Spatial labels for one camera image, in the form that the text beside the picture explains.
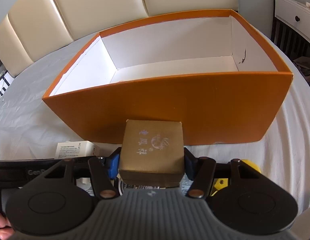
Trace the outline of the person's right hand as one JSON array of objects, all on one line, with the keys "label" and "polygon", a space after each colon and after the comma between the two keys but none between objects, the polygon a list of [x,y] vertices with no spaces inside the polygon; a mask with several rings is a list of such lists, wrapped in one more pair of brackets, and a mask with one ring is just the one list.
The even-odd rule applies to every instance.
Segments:
[{"label": "person's right hand", "polygon": [[15,233],[7,218],[0,213],[0,239],[7,240]]}]

